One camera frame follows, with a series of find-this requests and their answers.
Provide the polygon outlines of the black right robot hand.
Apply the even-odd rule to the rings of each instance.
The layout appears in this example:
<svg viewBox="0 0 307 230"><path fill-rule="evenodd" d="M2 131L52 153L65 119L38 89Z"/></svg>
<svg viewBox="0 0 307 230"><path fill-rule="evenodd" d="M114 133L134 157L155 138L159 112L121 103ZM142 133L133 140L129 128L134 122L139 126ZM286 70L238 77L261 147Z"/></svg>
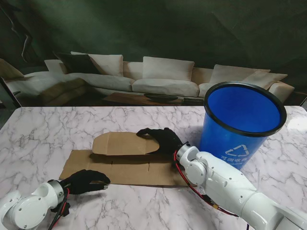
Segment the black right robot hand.
<svg viewBox="0 0 307 230"><path fill-rule="evenodd" d="M136 133L138 137L152 137L159 144L158 150L152 151L149 154L174 155L182 146L188 144L188 141L183 143L177 134L169 128L164 129L141 129Z"/></svg>

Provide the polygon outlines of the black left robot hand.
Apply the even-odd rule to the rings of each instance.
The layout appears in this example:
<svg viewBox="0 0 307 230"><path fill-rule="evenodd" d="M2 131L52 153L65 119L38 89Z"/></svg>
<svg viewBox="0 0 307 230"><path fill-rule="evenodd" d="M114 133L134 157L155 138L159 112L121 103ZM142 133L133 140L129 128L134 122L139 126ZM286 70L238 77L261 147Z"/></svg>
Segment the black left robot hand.
<svg viewBox="0 0 307 230"><path fill-rule="evenodd" d="M59 182L62 188L68 188L70 194L80 195L107 189L110 179L101 172L81 170Z"/></svg>

